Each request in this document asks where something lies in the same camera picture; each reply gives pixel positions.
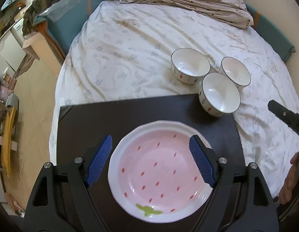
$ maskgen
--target green leaf design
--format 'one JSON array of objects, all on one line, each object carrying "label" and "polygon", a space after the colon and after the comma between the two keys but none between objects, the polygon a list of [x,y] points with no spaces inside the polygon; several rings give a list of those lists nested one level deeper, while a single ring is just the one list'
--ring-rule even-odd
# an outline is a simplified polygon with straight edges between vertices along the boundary
[{"label": "green leaf design", "polygon": [[145,217],[149,217],[150,215],[160,215],[162,214],[162,211],[154,210],[153,208],[149,206],[141,206],[140,204],[135,205],[138,209],[142,210],[144,212]]}]

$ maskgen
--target beige wall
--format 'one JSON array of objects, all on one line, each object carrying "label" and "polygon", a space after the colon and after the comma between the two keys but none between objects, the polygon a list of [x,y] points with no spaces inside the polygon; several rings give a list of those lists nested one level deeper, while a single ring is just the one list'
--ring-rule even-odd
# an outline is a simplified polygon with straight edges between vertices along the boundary
[{"label": "beige wall", "polygon": [[299,6],[295,0],[244,0],[269,18],[293,43],[293,53],[286,66],[299,96]]}]

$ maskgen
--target human hand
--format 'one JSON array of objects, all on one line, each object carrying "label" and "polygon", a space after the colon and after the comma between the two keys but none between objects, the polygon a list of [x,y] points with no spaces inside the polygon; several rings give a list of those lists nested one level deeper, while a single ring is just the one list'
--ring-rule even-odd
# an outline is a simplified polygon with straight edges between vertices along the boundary
[{"label": "human hand", "polygon": [[290,160],[290,164],[292,164],[288,175],[285,179],[284,185],[279,192],[279,202],[281,204],[286,204],[288,201],[291,200],[292,197],[292,190],[294,189],[295,185],[297,184],[295,180],[295,171],[297,169],[297,161],[299,160],[299,152],[297,152],[292,159]]}]

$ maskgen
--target white bed sheet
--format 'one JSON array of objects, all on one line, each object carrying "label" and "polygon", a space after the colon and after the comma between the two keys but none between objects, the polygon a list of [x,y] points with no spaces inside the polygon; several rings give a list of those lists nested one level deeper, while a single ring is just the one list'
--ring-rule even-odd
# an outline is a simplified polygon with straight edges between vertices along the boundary
[{"label": "white bed sheet", "polygon": [[285,64],[251,27],[242,30],[181,8],[104,1],[71,44],[60,71],[52,131],[51,161],[56,164],[60,106],[120,99],[198,93],[199,86],[174,78],[170,57],[193,48],[218,70],[225,56],[242,61],[251,84],[241,92],[234,117],[246,164],[263,172],[277,196],[299,151],[299,137],[267,109],[276,100],[299,113],[299,99]]}]

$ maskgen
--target blue gripper pad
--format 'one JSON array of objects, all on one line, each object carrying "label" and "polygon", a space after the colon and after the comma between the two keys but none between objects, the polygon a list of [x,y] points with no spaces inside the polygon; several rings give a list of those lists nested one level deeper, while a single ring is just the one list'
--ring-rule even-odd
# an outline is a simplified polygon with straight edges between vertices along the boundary
[{"label": "blue gripper pad", "polygon": [[97,182],[101,171],[110,155],[112,150],[112,137],[108,135],[103,141],[102,145],[98,149],[96,155],[88,166],[88,176],[86,178],[86,183],[88,187],[91,187],[93,183]]},{"label": "blue gripper pad", "polygon": [[204,182],[208,183],[211,187],[214,187],[216,182],[213,176],[213,167],[211,163],[208,161],[208,159],[206,158],[203,150],[201,149],[198,142],[195,140],[194,136],[192,136],[189,139],[189,150],[203,177]]}]

